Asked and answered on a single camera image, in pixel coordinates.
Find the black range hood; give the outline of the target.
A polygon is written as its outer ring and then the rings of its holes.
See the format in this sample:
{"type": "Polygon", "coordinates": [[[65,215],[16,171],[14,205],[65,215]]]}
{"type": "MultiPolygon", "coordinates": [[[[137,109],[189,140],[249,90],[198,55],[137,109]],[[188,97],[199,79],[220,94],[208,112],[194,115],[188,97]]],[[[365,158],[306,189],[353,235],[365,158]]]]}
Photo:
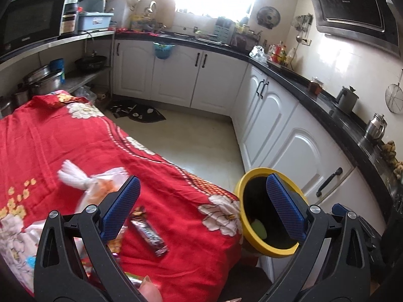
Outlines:
{"type": "Polygon", "coordinates": [[[387,0],[311,0],[319,32],[369,44],[399,57],[397,21],[387,0]]]}

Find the yellow trash bin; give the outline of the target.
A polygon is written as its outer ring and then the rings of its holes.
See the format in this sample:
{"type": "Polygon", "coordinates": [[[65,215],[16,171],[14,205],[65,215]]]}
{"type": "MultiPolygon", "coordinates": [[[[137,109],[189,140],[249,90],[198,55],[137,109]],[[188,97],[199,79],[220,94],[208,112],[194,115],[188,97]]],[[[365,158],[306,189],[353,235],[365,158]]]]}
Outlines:
{"type": "Polygon", "coordinates": [[[256,256],[285,258],[296,252],[298,242],[289,237],[267,194],[266,180],[272,174],[276,174],[285,186],[307,201],[299,187],[286,175],[263,167],[246,172],[237,183],[234,194],[240,202],[243,249],[256,256]]]}

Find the black electric kettle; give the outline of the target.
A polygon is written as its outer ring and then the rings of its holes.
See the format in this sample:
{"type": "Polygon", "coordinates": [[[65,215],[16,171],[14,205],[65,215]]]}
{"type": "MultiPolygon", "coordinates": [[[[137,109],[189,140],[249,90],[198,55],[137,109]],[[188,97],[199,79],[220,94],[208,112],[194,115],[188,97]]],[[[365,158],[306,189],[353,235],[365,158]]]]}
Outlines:
{"type": "Polygon", "coordinates": [[[60,27],[60,34],[62,36],[76,35],[78,33],[79,3],[81,1],[65,0],[60,27]]]}

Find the red floral tablecloth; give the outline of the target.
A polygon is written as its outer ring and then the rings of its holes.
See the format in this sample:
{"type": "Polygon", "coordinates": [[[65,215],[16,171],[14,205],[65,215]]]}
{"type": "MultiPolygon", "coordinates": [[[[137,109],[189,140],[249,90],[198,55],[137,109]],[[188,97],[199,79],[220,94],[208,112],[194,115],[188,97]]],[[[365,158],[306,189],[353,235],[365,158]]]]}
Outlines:
{"type": "Polygon", "coordinates": [[[130,137],[83,97],[34,97],[1,119],[1,256],[17,287],[2,301],[34,294],[34,262],[47,215],[98,205],[130,177],[135,204],[162,238],[158,256],[126,222],[109,243],[124,272],[149,277],[163,301],[218,301],[241,257],[239,200],[130,137]]]}

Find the blue hanging basket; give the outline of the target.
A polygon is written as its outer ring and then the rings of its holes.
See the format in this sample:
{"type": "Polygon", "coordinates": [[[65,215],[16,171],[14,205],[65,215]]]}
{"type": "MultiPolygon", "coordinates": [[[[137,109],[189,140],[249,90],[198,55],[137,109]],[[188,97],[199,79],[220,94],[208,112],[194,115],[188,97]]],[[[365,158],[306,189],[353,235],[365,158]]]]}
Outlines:
{"type": "Polygon", "coordinates": [[[175,47],[174,44],[161,44],[154,42],[154,56],[160,60],[166,60],[171,56],[171,53],[175,47]]]}

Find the white black cabinet run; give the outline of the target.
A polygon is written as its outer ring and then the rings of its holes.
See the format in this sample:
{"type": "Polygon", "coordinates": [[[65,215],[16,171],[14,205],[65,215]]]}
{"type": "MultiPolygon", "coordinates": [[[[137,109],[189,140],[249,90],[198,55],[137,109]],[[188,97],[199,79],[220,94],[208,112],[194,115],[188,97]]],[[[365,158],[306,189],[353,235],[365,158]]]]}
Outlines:
{"type": "Polygon", "coordinates": [[[385,231],[399,185],[381,149],[300,76],[220,46],[134,33],[117,34],[113,74],[115,95],[231,118],[246,170],[274,168],[309,202],[342,203],[385,231]],[[171,56],[157,59],[154,42],[174,44],[171,56]]]}

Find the blue plastic storage box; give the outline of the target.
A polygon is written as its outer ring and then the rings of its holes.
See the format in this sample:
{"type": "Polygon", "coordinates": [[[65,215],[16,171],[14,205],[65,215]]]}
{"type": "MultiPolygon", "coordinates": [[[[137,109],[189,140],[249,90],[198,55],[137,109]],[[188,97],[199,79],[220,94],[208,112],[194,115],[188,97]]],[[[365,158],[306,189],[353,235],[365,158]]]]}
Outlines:
{"type": "Polygon", "coordinates": [[[102,31],[109,28],[114,13],[81,12],[79,13],[78,32],[102,31]]]}

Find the steel cooking pot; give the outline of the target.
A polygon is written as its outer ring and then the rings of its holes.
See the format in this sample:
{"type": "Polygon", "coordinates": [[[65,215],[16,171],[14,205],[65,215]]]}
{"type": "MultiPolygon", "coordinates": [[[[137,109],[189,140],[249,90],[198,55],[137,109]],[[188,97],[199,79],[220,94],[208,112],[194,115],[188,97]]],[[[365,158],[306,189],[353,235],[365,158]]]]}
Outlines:
{"type": "Polygon", "coordinates": [[[50,65],[45,65],[27,74],[22,81],[28,86],[30,94],[37,96],[59,90],[63,84],[63,78],[62,69],[51,70],[50,65]]]}

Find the white plastic straw bundle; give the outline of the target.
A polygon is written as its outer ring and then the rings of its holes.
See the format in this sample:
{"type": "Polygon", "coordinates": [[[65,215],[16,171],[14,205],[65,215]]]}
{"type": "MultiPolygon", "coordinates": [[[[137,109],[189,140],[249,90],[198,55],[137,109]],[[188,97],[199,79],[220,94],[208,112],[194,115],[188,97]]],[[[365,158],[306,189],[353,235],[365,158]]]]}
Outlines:
{"type": "Polygon", "coordinates": [[[99,205],[107,194],[117,192],[129,178],[125,168],[117,167],[101,174],[87,176],[76,164],[65,160],[57,172],[59,180],[83,194],[75,209],[82,212],[88,205],[99,205]]]}

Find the brown chocolate bar wrapper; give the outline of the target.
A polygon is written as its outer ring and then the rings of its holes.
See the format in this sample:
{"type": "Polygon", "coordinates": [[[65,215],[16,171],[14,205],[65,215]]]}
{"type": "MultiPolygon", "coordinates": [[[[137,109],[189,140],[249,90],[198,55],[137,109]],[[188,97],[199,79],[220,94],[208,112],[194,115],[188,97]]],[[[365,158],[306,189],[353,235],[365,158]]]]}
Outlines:
{"type": "Polygon", "coordinates": [[[145,207],[140,206],[134,209],[130,216],[130,223],[157,257],[161,257],[169,251],[165,241],[147,220],[145,207]]]}

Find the grey metal kettle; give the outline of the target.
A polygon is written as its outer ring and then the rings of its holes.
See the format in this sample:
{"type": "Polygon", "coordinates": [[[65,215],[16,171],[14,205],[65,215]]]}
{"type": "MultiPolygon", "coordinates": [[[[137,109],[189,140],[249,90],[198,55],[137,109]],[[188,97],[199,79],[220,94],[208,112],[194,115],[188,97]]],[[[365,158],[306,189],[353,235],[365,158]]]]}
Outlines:
{"type": "Polygon", "coordinates": [[[355,89],[352,86],[343,86],[338,96],[336,97],[335,104],[345,114],[350,114],[359,100],[359,96],[355,93],[355,89]]]}

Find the steel teapot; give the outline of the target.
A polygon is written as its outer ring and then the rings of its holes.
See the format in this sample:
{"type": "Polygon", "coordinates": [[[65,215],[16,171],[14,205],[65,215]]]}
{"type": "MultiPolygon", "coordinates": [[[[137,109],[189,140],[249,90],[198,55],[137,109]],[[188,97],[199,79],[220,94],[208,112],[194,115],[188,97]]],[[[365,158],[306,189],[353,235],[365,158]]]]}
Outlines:
{"type": "Polygon", "coordinates": [[[375,113],[373,118],[367,124],[365,129],[365,137],[373,142],[380,141],[385,135],[387,122],[385,116],[375,113]]]}

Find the black microwave oven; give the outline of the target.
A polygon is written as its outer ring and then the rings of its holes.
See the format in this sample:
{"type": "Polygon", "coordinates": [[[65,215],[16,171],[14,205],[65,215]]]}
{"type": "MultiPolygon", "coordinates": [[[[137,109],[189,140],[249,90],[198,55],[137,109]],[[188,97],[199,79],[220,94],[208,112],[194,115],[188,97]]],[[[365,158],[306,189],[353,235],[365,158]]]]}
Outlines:
{"type": "Polygon", "coordinates": [[[65,0],[15,0],[1,18],[1,54],[59,36],[65,0]]]}

